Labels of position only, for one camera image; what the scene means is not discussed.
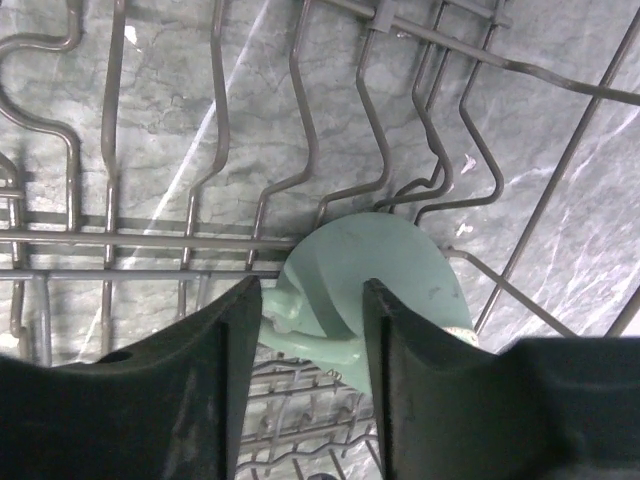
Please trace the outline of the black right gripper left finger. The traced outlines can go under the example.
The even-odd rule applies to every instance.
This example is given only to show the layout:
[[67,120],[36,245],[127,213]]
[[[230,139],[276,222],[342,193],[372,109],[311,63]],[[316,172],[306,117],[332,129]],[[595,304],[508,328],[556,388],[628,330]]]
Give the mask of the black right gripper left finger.
[[5,479],[231,479],[260,322],[247,277],[99,361],[1,360]]

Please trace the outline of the mint green ceramic mug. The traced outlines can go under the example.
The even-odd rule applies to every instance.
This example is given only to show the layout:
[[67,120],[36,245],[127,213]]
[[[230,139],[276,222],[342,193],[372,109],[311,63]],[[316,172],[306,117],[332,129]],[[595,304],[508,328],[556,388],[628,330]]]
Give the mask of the mint green ceramic mug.
[[387,213],[331,221],[291,251],[275,285],[262,291],[260,343],[370,393],[362,296],[371,279],[421,317],[477,345],[449,261],[419,227]]

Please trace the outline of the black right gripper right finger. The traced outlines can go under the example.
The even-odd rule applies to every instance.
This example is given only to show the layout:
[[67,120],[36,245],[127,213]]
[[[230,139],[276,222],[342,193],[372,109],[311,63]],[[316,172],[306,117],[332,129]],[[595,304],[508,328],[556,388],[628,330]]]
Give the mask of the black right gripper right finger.
[[363,288],[386,479],[635,479],[639,342],[529,338],[492,354]]

